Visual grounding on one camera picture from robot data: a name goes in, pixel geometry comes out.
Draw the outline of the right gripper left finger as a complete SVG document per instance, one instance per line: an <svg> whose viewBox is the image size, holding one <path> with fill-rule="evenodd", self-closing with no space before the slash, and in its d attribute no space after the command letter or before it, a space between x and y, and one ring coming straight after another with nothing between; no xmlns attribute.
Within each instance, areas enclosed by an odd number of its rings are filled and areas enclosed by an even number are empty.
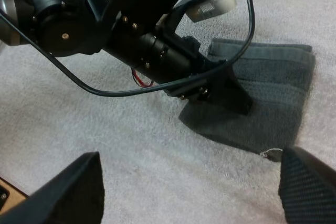
<svg viewBox="0 0 336 224"><path fill-rule="evenodd" d="M100 154L88 152L2 214L1 223L101 223L103 214Z"/></svg>

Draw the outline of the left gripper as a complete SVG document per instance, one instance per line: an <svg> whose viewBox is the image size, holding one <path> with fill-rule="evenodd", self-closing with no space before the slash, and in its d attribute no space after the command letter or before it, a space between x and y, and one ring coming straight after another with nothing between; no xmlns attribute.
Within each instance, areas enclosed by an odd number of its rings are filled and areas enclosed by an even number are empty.
<svg viewBox="0 0 336 224"><path fill-rule="evenodd" d="M142 89L117 91L114 97L130 97L164 91L170 97L206 101L247 115L253 99L238 82L233 67L208 60L199 42L180 37L165 25L140 23L118 13L104 22L104 49L133 70L156 83Z"/></svg>

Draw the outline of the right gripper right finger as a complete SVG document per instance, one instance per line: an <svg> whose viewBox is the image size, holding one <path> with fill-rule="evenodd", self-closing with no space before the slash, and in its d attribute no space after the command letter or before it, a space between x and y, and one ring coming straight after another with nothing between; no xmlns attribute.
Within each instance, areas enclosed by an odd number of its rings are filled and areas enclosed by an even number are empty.
<svg viewBox="0 0 336 224"><path fill-rule="evenodd" d="M335 170L300 147L282 151L278 195L287 223L335 223Z"/></svg>

